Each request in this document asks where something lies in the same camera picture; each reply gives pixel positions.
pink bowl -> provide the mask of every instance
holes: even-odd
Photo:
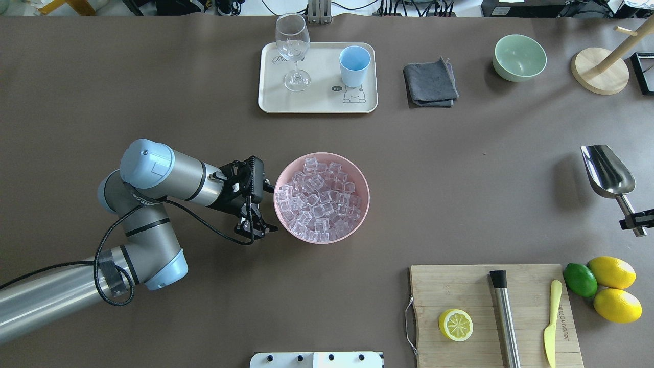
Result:
[[[277,184],[275,184],[275,192],[277,192],[277,190],[279,190],[279,188],[282,185],[290,183],[293,180],[293,174],[295,172],[302,171],[304,169],[304,160],[305,158],[309,158],[309,157],[315,157],[319,162],[325,162],[327,164],[329,164],[330,162],[336,162],[338,164],[341,164],[341,171],[347,173],[347,181],[354,183],[354,187],[356,189],[354,194],[361,197],[361,208],[360,208],[361,218],[359,219],[359,222],[356,224],[354,229],[352,229],[352,231],[350,231],[347,235],[345,235],[342,238],[331,240],[329,242],[311,242],[309,240],[303,239],[298,235],[295,235],[288,228],[288,224],[282,217],[282,212],[280,211],[279,206],[277,205],[277,199],[273,201],[273,204],[275,206],[275,213],[277,214],[277,218],[279,219],[279,222],[282,224],[284,229],[286,229],[290,234],[292,234],[293,236],[304,242],[312,243],[312,244],[336,243],[352,235],[352,233],[355,232],[366,219],[366,215],[368,214],[368,207],[370,206],[370,188],[368,188],[368,182],[366,181],[364,174],[350,160],[348,160],[343,156],[336,155],[334,153],[317,152],[317,153],[309,153],[308,155],[304,155],[296,159],[295,161],[291,162],[290,164],[288,164],[288,166],[282,171],[282,173],[279,174],[279,178],[277,178]]]

stainless steel muddler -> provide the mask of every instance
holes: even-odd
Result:
[[[506,285],[506,271],[496,270],[490,272],[492,286],[495,288],[497,305],[500,309],[500,320],[502,322],[502,336],[504,336],[504,348],[509,368],[520,368],[518,357],[518,344],[513,328],[513,317],[511,316],[511,305],[509,304],[509,289]]]

wooden cutting board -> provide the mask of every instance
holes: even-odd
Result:
[[[418,368],[507,367],[500,344],[502,328],[496,322],[495,293],[488,277],[492,270],[506,270],[522,367],[549,367],[543,330],[549,324],[549,291],[554,279],[564,285],[557,319],[557,368],[583,367],[561,265],[413,265]],[[447,339],[438,327],[438,317],[450,308],[465,310],[472,318],[473,333],[464,342]]]

gray cloth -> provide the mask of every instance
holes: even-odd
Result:
[[[409,64],[404,67],[404,79],[411,100],[421,107],[452,107],[458,98],[454,71],[449,62]]]

green bowl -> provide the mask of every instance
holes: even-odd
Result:
[[[538,42],[524,35],[508,35],[497,41],[492,66],[511,82],[527,81],[547,65],[547,55]]]

